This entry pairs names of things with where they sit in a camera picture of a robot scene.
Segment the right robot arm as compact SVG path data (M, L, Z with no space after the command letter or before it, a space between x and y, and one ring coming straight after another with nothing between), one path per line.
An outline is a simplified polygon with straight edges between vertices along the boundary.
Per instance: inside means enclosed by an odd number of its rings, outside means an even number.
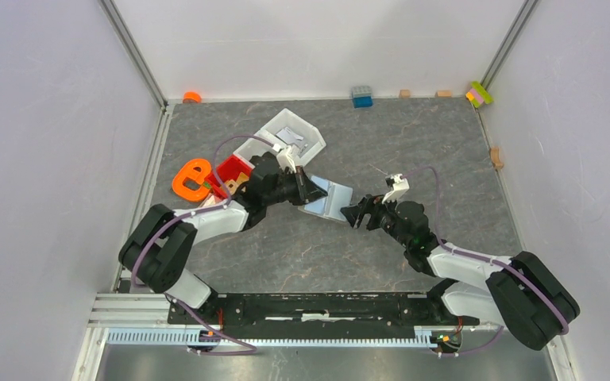
M446 324L456 316L477 318L506 328L521 344L544 348L569 331L581 313L577 300L532 252L492 256L466 251L430 229L423 205L383 203L367 195L342 215L357 229L381 229L404 249L410 267L441 282L430 291L429 318Z

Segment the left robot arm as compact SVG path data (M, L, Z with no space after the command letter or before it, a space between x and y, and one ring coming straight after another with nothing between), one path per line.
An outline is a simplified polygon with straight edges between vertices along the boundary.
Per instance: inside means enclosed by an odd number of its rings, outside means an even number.
M304 206L328 193L310 179L300 166L282 168L272 153L253 156L254 168L228 203L208 208L172 210L152 206L118 253L120 264L150 290L187 305L198 323L212 321L218 303L212 288L186 268L194 245L228 233L251 229L262 221L267 209L290 202Z

